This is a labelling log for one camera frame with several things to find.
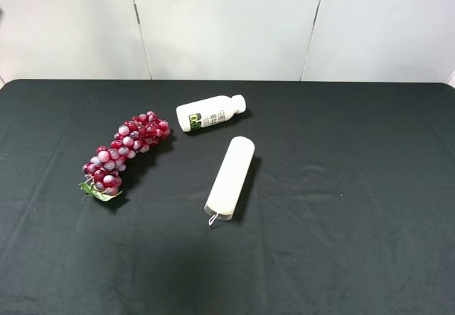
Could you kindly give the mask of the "black tablecloth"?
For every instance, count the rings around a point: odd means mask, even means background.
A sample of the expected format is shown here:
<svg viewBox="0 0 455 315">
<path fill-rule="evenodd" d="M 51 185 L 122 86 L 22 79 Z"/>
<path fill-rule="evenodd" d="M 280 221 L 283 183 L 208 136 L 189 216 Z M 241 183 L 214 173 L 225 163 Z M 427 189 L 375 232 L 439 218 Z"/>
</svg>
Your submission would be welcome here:
<svg viewBox="0 0 455 315">
<path fill-rule="evenodd" d="M 242 95 L 183 132 L 176 108 Z M 171 134 L 122 193 L 80 190 L 119 126 Z M 208 225 L 234 137 L 255 144 Z M 14 80 L 1 89 L 2 314 L 453 314 L 454 89 L 441 83 Z"/>
</svg>

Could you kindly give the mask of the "white cylindrical roll pack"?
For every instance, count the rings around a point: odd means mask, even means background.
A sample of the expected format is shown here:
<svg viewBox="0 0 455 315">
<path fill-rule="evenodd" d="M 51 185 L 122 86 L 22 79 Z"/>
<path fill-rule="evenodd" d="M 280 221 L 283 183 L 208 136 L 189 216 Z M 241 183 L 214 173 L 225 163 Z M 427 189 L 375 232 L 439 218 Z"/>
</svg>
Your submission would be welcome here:
<svg viewBox="0 0 455 315">
<path fill-rule="evenodd" d="M 254 152 L 252 140 L 232 138 L 204 206 L 209 226 L 216 220 L 232 219 Z"/>
</svg>

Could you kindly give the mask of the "red artificial grape bunch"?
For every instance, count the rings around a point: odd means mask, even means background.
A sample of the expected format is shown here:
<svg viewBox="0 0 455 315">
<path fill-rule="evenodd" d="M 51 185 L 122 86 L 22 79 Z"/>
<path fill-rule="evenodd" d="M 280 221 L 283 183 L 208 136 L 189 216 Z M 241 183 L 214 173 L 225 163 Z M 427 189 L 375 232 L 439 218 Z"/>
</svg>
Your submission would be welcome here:
<svg viewBox="0 0 455 315">
<path fill-rule="evenodd" d="M 109 146 L 99 146 L 95 155 L 82 167 L 85 181 L 79 184 L 86 195 L 107 202 L 122 193 L 121 172 L 129 160 L 143 154 L 169 137 L 165 119 L 153 111 L 133 116 L 121 124 Z"/>
</svg>

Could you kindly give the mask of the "white plastic bottle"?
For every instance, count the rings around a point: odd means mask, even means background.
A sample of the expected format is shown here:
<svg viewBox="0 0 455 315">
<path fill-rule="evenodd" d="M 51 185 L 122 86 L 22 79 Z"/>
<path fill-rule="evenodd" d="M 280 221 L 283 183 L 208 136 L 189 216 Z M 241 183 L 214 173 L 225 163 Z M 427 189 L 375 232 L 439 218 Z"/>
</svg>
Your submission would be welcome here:
<svg viewBox="0 0 455 315">
<path fill-rule="evenodd" d="M 247 109 L 242 95 L 220 95 L 176 108 L 178 123 L 183 132 L 192 132 L 230 120 Z"/>
</svg>

